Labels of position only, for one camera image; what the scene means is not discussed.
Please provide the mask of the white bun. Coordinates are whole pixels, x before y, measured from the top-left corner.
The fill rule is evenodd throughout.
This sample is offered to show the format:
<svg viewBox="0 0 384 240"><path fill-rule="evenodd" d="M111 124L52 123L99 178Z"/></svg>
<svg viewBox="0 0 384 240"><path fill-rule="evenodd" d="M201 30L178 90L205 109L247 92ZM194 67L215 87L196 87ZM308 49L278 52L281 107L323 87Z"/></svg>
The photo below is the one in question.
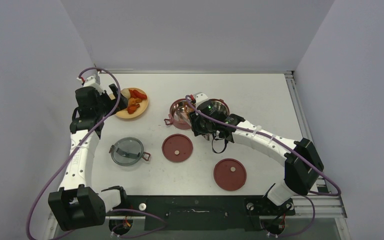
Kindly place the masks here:
<svg viewBox="0 0 384 240"><path fill-rule="evenodd" d="M131 98L131 93L130 93L130 89L128 88L124 88L120 91L120 93L126 98L126 99L130 99Z"/></svg>

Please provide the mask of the orange plastic plate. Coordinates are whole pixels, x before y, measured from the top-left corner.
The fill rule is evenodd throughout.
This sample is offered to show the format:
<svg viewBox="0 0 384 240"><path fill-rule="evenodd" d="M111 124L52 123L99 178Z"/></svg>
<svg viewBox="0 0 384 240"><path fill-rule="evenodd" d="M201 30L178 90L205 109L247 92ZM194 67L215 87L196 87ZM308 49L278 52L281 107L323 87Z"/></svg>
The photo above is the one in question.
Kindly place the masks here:
<svg viewBox="0 0 384 240"><path fill-rule="evenodd" d="M118 118L133 119L145 112L150 98L142 89L135 87L124 88L120 93L122 96L121 103L126 104L126 107L115 113Z"/></svg>

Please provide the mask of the orange fried food pieces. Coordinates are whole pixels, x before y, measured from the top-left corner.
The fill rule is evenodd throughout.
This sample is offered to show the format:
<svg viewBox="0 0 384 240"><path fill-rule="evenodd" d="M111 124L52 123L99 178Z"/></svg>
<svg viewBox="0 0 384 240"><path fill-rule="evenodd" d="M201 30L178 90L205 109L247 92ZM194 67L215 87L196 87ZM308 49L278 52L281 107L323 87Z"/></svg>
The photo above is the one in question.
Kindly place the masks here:
<svg viewBox="0 0 384 240"><path fill-rule="evenodd" d="M148 96L136 88L129 88L131 98L128 100L127 113L133 115L136 112L144 111L149 104Z"/></svg>

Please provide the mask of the red steel bowl tall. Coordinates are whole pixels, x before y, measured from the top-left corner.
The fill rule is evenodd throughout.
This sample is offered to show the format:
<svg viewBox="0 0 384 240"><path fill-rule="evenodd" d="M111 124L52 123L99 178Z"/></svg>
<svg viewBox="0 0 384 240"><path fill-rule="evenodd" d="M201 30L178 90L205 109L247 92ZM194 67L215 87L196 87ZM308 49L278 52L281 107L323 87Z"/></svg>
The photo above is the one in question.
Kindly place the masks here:
<svg viewBox="0 0 384 240"><path fill-rule="evenodd" d="M213 104L213 112L210 114L211 118L222 121L229 116L230 109L224 100L216 98L210 100Z"/></svg>

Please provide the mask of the red steel bowl with handles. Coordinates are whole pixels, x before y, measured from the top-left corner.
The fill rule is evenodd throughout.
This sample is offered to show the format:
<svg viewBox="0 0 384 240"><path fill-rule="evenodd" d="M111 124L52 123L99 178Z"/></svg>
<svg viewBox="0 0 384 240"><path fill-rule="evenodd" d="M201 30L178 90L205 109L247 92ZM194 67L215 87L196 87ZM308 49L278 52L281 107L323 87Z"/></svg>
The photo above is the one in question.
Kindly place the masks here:
<svg viewBox="0 0 384 240"><path fill-rule="evenodd" d="M193 111L185 98L174 101L168 113L168 118L164 119L166 126L174 126L180 130L190 130L192 128L189 113Z"/></svg>

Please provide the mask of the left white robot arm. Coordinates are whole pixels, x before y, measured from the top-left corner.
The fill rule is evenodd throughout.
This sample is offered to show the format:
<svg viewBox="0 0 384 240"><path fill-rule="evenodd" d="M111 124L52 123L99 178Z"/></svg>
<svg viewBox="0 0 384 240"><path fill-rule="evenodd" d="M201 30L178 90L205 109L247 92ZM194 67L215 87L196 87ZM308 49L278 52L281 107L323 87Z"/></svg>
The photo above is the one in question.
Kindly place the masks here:
<svg viewBox="0 0 384 240"><path fill-rule="evenodd" d="M91 187L95 151L101 139L103 119L118 106L98 83L84 84L75 91L78 106L74 109L70 130L69 161L58 190L48 195L51 208L63 231L102 225L106 214L123 215L129 201L121 186L95 192Z"/></svg>

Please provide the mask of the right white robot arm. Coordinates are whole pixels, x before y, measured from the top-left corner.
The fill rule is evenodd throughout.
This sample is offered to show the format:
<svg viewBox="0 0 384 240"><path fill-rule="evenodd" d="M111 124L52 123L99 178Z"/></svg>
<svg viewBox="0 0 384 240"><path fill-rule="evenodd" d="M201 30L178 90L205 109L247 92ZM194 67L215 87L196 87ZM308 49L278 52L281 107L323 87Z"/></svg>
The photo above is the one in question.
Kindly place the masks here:
<svg viewBox="0 0 384 240"><path fill-rule="evenodd" d="M324 170L314 143L307 138L298 141L275 135L236 114L212 120L193 111L189 119L195 136L210 134L250 147L284 168L283 180L275 183L262 201L269 214L277 213L294 195L306 196Z"/></svg>

